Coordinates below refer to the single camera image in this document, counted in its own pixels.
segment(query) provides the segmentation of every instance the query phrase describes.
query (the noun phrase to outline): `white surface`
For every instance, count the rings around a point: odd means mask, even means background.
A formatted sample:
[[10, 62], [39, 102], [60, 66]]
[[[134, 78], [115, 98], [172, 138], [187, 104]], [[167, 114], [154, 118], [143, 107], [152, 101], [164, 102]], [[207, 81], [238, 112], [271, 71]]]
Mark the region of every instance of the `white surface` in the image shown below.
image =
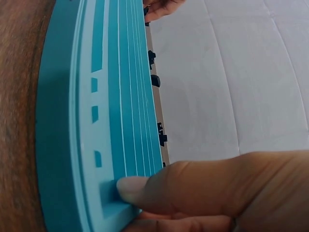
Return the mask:
[[309, 149], [309, 0], [187, 0], [151, 30], [171, 162]]

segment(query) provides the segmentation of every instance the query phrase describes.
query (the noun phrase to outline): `blue plastic tray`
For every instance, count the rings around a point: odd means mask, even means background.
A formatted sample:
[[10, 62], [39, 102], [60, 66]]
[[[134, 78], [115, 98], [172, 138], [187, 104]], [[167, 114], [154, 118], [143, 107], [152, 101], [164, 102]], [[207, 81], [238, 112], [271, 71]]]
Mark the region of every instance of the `blue plastic tray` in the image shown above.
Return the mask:
[[116, 180], [162, 168], [141, 0], [58, 0], [37, 94], [49, 232], [118, 232], [139, 209]]

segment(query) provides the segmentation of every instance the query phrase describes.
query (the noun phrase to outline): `human hand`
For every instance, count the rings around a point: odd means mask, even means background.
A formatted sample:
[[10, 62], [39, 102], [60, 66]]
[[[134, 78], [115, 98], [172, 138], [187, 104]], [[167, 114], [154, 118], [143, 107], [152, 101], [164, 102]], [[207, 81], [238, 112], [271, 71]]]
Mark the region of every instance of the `human hand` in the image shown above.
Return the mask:
[[125, 232], [229, 232], [232, 218], [235, 231], [309, 230], [309, 151], [177, 162], [149, 179], [123, 178], [117, 187], [148, 212]]
[[145, 16], [145, 22], [157, 20], [163, 16], [175, 12], [185, 0], [143, 0], [144, 7], [149, 6], [148, 14]]

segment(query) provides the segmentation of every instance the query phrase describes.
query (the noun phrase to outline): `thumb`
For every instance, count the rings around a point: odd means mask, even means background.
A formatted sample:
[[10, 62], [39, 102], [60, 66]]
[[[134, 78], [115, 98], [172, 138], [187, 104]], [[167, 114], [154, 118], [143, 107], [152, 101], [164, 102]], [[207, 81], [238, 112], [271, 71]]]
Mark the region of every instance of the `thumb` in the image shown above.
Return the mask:
[[219, 161], [182, 161], [158, 174], [117, 183], [121, 197], [151, 213], [238, 217], [285, 166], [288, 153], [250, 153]]

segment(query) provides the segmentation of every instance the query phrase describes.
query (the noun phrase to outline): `brown skin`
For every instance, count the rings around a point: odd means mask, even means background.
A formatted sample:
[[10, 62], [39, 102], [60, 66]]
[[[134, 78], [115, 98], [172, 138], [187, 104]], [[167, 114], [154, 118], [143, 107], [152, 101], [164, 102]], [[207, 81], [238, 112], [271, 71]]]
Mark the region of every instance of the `brown skin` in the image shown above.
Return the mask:
[[34, 138], [36, 88], [55, 0], [0, 0], [0, 232], [45, 232]]
[[149, 6], [146, 22], [157, 20], [175, 12], [185, 0], [143, 0], [144, 7]]
[[125, 232], [229, 232], [232, 218], [247, 232], [306, 232], [308, 180], [309, 151], [177, 162], [149, 179], [119, 181], [125, 201], [153, 213], [143, 213]]

